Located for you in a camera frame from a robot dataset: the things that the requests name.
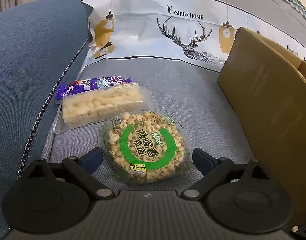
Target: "cardboard box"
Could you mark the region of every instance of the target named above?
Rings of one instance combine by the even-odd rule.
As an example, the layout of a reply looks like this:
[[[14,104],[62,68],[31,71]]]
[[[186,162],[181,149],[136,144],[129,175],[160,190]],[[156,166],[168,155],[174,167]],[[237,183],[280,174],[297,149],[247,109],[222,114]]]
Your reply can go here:
[[[254,156],[293,199],[290,224],[306,223],[306,62],[240,28],[218,82]]]

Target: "yellow label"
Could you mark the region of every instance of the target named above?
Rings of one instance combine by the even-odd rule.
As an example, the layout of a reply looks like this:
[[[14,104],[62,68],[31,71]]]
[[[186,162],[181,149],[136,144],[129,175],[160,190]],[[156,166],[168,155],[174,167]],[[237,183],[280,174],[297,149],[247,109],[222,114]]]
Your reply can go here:
[[[130,164],[130,168],[132,171],[137,173],[145,173],[146,172],[146,166],[145,164]]]

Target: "light bulb illustration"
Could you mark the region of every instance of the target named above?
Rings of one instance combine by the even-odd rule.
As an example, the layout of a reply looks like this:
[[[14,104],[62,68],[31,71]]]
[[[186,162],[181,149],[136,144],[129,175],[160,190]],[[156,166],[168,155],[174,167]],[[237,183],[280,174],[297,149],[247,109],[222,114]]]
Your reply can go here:
[[[111,11],[109,13],[109,15],[106,16],[106,20],[108,20],[103,27],[105,29],[111,30],[113,28],[113,14],[111,14]]]
[[[111,10],[109,14],[106,15],[105,19],[102,20],[99,24],[94,28],[95,35],[95,45],[98,48],[105,46],[110,38],[110,36],[114,32],[114,20],[113,14]]]
[[[96,52],[93,55],[93,57],[95,59],[99,58],[99,57],[102,57],[106,54],[112,53],[115,49],[116,49],[116,46],[111,41],[109,41],[102,49],[100,49],[98,52]]]
[[[228,21],[219,27],[219,46],[222,52],[229,54],[234,42],[235,29]]]
[[[223,31],[223,35],[225,38],[229,38],[231,36],[231,32],[229,30],[229,28],[225,28],[225,30]]]

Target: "bag chain strap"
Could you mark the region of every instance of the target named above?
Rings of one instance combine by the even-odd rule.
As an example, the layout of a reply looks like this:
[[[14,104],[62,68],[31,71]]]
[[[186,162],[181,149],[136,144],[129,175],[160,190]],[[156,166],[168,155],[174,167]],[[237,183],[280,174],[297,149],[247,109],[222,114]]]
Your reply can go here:
[[[36,130],[37,130],[37,127],[40,123],[40,120],[41,118],[43,117],[43,114],[47,108],[47,106],[49,105],[58,85],[60,84],[60,82],[62,81],[62,79],[64,78],[66,72],[70,69],[70,67],[72,66],[73,62],[76,60],[77,56],[80,54],[80,52],[82,51],[82,49],[85,47],[85,45],[88,43],[88,41],[90,40],[91,36],[89,36],[87,38],[87,40],[84,42],[84,44],[82,45],[82,47],[78,50],[78,52],[75,54],[75,56],[73,57],[72,61],[70,62],[70,64],[66,67],[66,69],[64,70],[63,74],[61,75],[60,79],[57,81],[56,85],[53,87],[51,93],[49,94],[47,100],[45,101],[42,109],[40,110],[40,113],[38,114],[38,117],[33,125],[33,128],[31,130],[31,134],[29,135],[29,139],[25,145],[25,148],[24,148],[24,153],[22,155],[22,158],[21,158],[21,161],[20,161],[20,166],[19,166],[19,170],[17,172],[17,177],[16,177],[16,180],[18,180],[22,173],[23,173],[23,170],[24,170],[24,167],[25,167],[25,164],[26,164],[26,161],[27,161],[27,157],[29,155],[29,151],[30,151],[30,148],[31,148],[31,145],[32,145],[32,141],[33,141],[33,138],[34,138],[34,135],[36,133]]]

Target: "clear plastic packaging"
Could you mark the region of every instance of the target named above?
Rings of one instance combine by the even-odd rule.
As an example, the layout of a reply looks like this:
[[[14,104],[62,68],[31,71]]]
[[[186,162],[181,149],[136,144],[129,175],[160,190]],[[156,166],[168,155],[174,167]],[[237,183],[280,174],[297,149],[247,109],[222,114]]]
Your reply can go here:
[[[117,171],[115,177],[124,182],[155,182],[191,167],[182,129],[172,115],[119,114],[105,122],[101,144]]]
[[[149,93],[134,82],[68,95],[62,99],[54,132],[104,121],[125,111],[152,108]]]

